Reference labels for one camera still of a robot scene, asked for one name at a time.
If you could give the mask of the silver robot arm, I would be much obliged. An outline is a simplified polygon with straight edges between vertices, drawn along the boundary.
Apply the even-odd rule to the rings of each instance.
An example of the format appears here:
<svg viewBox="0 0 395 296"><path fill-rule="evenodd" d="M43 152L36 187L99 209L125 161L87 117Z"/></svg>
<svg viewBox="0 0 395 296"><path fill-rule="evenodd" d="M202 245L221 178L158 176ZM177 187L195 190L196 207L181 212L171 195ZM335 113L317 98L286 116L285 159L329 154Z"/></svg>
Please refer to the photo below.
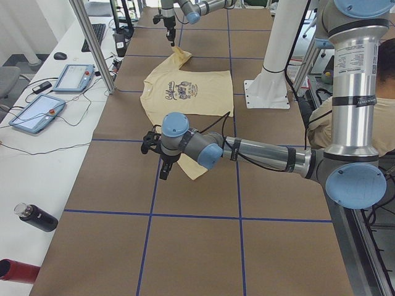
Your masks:
<svg viewBox="0 0 395 296"><path fill-rule="evenodd" d="M245 160L261 168L319 183L324 194L350 209L379 202L386 178L372 143L376 104L378 42L389 28L393 1L320 1L317 33L335 49L331 141L323 149L297 151L217 133L202 134L186 115L172 112L162 122L160 178L167 179L181 155L211 169L220 157Z"/></svg>
<svg viewBox="0 0 395 296"><path fill-rule="evenodd" d="M162 0L158 7L158 14L153 17L153 23L158 24L163 20L164 26L166 27L166 38L170 43L171 48L175 47L176 37L176 20L183 23L178 19L177 13L175 12L174 4L178 4L183 15L186 17L186 24L197 23L202 16L207 15L219 9L233 9L236 6L236 1L227 0L214 0L214 1L198 1L192 3L191 1L179 0Z"/></svg>

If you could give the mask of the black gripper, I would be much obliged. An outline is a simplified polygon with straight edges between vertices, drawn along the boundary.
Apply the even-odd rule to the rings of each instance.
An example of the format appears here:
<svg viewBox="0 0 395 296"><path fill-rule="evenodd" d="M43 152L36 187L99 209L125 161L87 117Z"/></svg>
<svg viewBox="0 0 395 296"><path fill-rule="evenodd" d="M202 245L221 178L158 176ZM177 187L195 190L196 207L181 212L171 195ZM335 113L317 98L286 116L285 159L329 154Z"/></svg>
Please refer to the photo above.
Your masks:
<svg viewBox="0 0 395 296"><path fill-rule="evenodd" d="M171 47L175 46L175 17L164 17L164 25L167 29L166 38Z"/></svg>
<svg viewBox="0 0 395 296"><path fill-rule="evenodd" d="M160 158L163 161L163 165L160 169L160 175L159 178L162 180L166 180L167 176L169 175L171 169L172 169L172 165L174 163L177 163L177 161L179 160L179 155L167 155L164 152L161 153Z"/></svg>

